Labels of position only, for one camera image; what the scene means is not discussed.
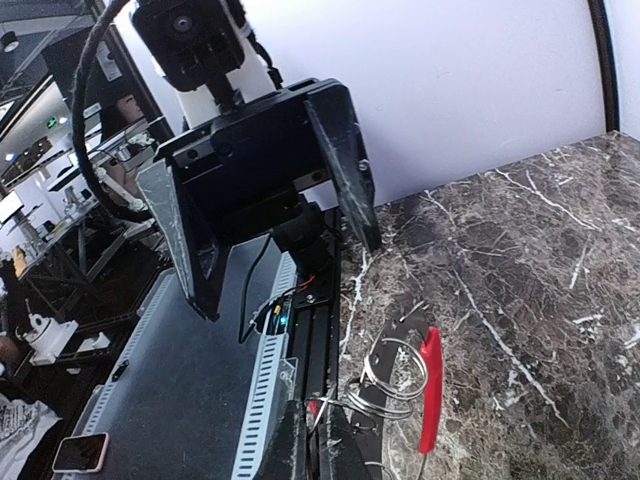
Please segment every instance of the metal frame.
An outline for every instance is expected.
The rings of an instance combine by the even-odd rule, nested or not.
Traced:
[[[321,418],[321,428],[310,434],[305,426],[307,400],[335,391],[338,382],[341,239],[330,232],[339,231],[340,212],[325,212],[324,218],[326,225],[332,227],[323,233],[331,262],[315,274],[309,288],[293,297],[287,332],[291,341],[286,356],[297,365],[293,395],[284,405],[282,418],[263,455],[254,477],[258,480],[302,478],[296,476],[301,472],[307,472],[310,478],[334,479],[339,478],[336,472],[344,468],[364,467],[346,417],[342,422],[345,428],[332,423],[334,416]],[[343,449],[344,456],[336,460],[335,455],[327,454],[327,449],[343,441],[349,445]],[[368,478],[366,472],[364,475],[353,478]]]
[[[588,0],[588,3],[600,61],[606,129],[607,132],[611,132],[612,130],[620,130],[618,80],[613,44],[611,42],[611,30],[604,1]]]
[[[271,297],[283,294],[295,285],[296,267],[288,253],[282,255],[278,272],[271,291]],[[253,478],[269,439],[270,430],[278,420],[276,382],[280,364],[287,352],[289,335],[261,335],[258,354],[253,368],[253,378],[249,390],[249,401],[242,422],[240,441],[233,465],[233,480]]]
[[[52,238],[42,251],[27,267],[27,270],[20,276],[21,281],[26,281],[34,292],[53,311],[58,320],[63,320],[68,312],[82,298],[84,293],[89,293],[97,300],[100,300],[93,286],[93,281],[98,277],[107,263],[115,256],[120,247],[125,243],[125,233],[120,233],[113,242],[102,252],[98,260],[88,268],[86,258],[86,231],[85,217],[95,205],[83,213],[81,218],[69,224],[63,231]],[[77,229],[78,236],[78,259],[77,263],[66,250],[60,245],[60,241],[72,230]],[[47,274],[35,273],[35,269],[43,267]],[[54,301],[49,298],[43,288],[43,284],[73,285],[76,286],[61,306],[56,307]]]

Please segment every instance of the black cable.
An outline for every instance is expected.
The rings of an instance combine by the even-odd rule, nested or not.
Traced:
[[[620,100],[618,98],[618,78],[616,61],[611,41],[611,28],[607,18],[607,9],[603,0],[588,0],[591,21],[595,33],[600,79],[604,100],[605,126],[607,132],[620,130]]]
[[[247,295],[249,293],[249,283],[251,282],[251,277],[253,276],[253,271],[264,257],[264,254],[267,253],[267,247],[269,247],[269,243],[271,242],[271,234],[267,235],[266,240],[264,241],[264,245],[258,253],[258,256],[255,258],[251,266],[249,267],[249,271],[247,272],[247,276],[244,279],[244,285],[242,286],[242,298],[240,300],[240,328],[238,329],[238,343],[243,344],[249,338],[249,335],[255,328],[255,323],[249,325],[249,329],[244,331],[244,322],[247,316]]]
[[[112,215],[130,222],[142,223],[151,218],[151,213],[148,210],[136,212],[126,206],[118,205],[107,194],[107,192],[102,189],[100,181],[93,171],[93,165],[91,165],[91,161],[89,160],[84,139],[84,105],[87,94],[87,80],[89,78],[91,64],[96,57],[98,45],[100,44],[102,37],[109,29],[109,26],[116,15],[120,13],[127,3],[129,3],[129,0],[112,0],[100,14],[98,20],[89,33],[87,42],[80,54],[80,61],[73,79],[71,125],[73,131],[73,148],[75,149],[76,156],[78,158],[78,167],[80,168],[80,173],[82,173],[82,176],[87,182],[87,186],[89,187],[89,190],[91,190],[91,193],[93,193],[96,199]]]
[[[280,90],[282,88],[282,75],[280,75],[280,70],[278,70],[276,67],[273,66],[273,60],[271,60],[271,55],[269,55],[269,52],[267,52],[267,49],[264,48],[260,44],[260,42],[258,42],[255,32],[252,31],[251,34],[247,37],[247,39],[249,40],[249,43],[255,50],[256,54],[262,57],[264,62],[267,64],[267,73],[269,74],[269,77],[271,78],[271,81],[273,82],[273,85],[276,87],[276,89]]]
[[[115,160],[116,162],[120,162],[120,160],[118,160],[113,154],[107,152],[106,150],[102,150],[101,148],[92,148],[91,149],[92,152],[100,152],[100,153],[104,153],[106,156],[110,157],[111,160]]]

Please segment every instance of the ceiling light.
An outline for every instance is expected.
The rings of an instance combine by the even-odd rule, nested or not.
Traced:
[[[9,52],[13,52],[16,48],[18,48],[18,45],[20,45],[20,42],[18,41],[18,37],[16,36],[16,32],[7,32],[5,33],[2,38],[0,38],[0,44],[2,45],[2,51],[4,53],[9,53]]]

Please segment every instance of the screw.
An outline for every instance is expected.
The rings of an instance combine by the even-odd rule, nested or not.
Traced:
[[[221,157],[228,157],[233,152],[233,147],[230,143],[221,142],[216,146],[216,153]]]
[[[139,212],[140,210],[142,210],[144,208],[144,202],[142,200],[140,200],[139,198],[134,198],[130,202],[130,207],[131,207],[131,210]]]
[[[187,17],[186,15],[180,15],[173,21],[173,28],[176,32],[186,33],[191,30],[192,26],[193,20],[191,20],[191,17]]]

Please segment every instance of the white wall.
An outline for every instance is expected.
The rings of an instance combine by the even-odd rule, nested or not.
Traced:
[[[620,94],[620,129],[640,139],[640,2],[605,0]]]
[[[378,202],[604,132],[586,0],[243,3],[285,83],[351,89]]]

